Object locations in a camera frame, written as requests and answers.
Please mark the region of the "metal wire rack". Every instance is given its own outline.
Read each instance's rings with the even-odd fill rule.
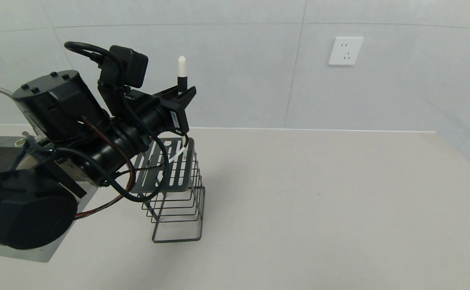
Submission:
[[[174,156],[181,148],[181,138],[162,139],[169,156]],[[136,168],[152,167],[161,162],[160,148],[154,144],[149,150],[137,156]],[[149,195],[163,176],[163,169],[141,171],[132,193]],[[194,149],[194,140],[189,139],[185,152],[172,163],[171,178],[163,190],[149,202],[142,204],[142,209],[154,224],[152,241],[189,242],[200,240],[205,188],[198,158]]]

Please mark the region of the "white sensor tip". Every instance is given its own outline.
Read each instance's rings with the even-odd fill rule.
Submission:
[[[187,60],[184,56],[178,58],[178,77],[187,76]]]

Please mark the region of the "wall outlet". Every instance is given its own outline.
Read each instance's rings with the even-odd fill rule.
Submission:
[[[364,37],[336,37],[329,59],[330,66],[353,66]]]

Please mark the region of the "beige countertop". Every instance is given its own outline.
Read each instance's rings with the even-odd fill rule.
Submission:
[[[122,200],[75,222],[48,263],[0,257],[0,290],[470,289],[470,164],[437,134],[189,135],[207,189],[200,241],[153,244]],[[99,189],[87,209],[115,195]]]

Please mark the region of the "black cylindrical motor housing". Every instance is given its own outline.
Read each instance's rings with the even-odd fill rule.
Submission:
[[[110,128],[108,115],[75,70],[38,77],[23,84],[12,98],[56,145],[76,147],[97,138],[88,126],[78,123],[80,116],[103,132]]]
[[[146,110],[141,114],[140,119],[148,128],[155,131],[163,128],[166,121],[165,116],[158,112],[156,108]],[[143,135],[145,135],[145,132],[140,130],[138,124],[134,121],[124,122],[118,119],[113,123],[113,128],[106,132],[108,139],[114,142],[128,158],[133,158],[140,152],[147,150],[148,144],[141,139]],[[97,161],[102,169],[110,174],[126,164],[126,160],[121,154],[100,138],[81,148],[87,155]],[[82,160],[74,160],[74,163],[82,167],[88,177],[96,184],[100,184],[104,180],[104,176],[101,176],[90,164]]]

